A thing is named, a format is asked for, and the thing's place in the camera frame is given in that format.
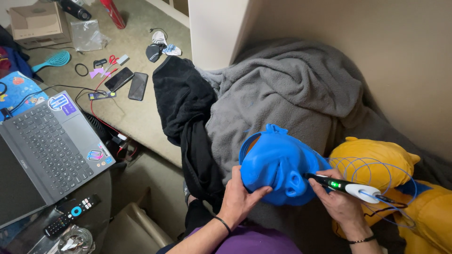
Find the hand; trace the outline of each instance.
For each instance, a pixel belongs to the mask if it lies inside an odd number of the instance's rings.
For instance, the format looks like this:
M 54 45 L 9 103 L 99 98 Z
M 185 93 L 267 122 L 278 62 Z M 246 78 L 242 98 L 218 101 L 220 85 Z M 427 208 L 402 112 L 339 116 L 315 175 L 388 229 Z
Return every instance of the hand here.
M 273 190 L 270 186 L 264 186 L 249 194 L 243 186 L 240 168 L 241 166 L 232 167 L 232 179 L 227 182 L 223 204 L 217 215 L 231 230 L 248 216 L 261 198 Z
M 344 179 L 337 169 L 317 171 L 316 174 L 335 179 Z M 308 179 L 308 181 L 330 216 L 339 223 L 347 238 L 352 238 L 349 239 L 350 241 L 352 241 L 353 238 L 361 240 L 359 238 L 372 236 L 372 231 L 370 231 L 370 228 L 364 219 L 361 203 L 357 198 L 339 191 L 331 191 L 328 194 L 326 193 L 325 188 L 313 178 Z

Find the smartphone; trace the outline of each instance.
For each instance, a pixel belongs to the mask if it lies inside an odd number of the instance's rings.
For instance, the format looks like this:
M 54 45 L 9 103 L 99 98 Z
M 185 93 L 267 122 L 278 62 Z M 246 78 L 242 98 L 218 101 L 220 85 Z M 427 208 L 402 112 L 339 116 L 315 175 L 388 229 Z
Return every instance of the smartphone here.
M 142 101 L 144 91 L 146 90 L 147 78 L 146 73 L 135 72 L 132 79 L 132 84 L 129 90 L 129 99 Z
M 105 86 L 110 89 L 111 92 L 115 92 L 127 83 L 133 77 L 133 72 L 129 68 L 125 67 L 111 79 L 105 82 Z

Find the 3d pen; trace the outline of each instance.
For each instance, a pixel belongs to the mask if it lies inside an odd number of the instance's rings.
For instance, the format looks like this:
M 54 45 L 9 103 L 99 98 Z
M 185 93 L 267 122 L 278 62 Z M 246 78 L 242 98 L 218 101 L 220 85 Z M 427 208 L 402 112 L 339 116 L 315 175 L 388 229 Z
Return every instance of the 3d pen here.
M 313 173 L 304 173 L 303 177 L 306 179 L 314 178 L 318 183 L 320 183 L 324 187 L 330 188 L 335 191 L 348 193 L 368 203 L 376 204 L 379 202 L 379 200 L 376 197 L 380 199 L 382 197 L 380 195 L 381 192 L 377 188 L 374 188 L 369 185 L 352 183 L 346 180 L 334 179 L 321 174 Z

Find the blue face mask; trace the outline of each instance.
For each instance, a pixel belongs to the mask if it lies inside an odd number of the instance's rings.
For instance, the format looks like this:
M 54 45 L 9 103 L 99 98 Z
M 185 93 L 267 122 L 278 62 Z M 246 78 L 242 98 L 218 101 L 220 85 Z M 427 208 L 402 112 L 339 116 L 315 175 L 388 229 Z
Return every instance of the blue face mask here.
M 302 174 L 331 169 L 316 151 L 274 124 L 267 124 L 266 131 L 255 133 L 242 144 L 239 164 L 245 187 L 253 192 L 271 186 L 273 191 L 262 201 L 277 206 L 309 202 L 315 193 Z

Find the plastic bag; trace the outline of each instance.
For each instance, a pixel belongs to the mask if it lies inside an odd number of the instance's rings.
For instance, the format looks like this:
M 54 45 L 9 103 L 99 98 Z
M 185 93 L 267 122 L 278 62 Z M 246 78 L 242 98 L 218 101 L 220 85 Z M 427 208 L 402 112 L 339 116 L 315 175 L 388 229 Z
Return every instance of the plastic bag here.
M 99 23 L 96 19 L 89 21 L 71 22 L 72 41 L 77 51 L 93 51 L 102 49 L 102 44 L 92 41 L 95 32 L 99 33 Z
M 105 35 L 103 35 L 101 32 L 96 31 L 94 32 L 93 36 L 91 37 L 91 41 L 97 42 L 100 45 L 102 45 L 102 48 L 106 47 L 108 43 L 111 41 L 111 39 Z

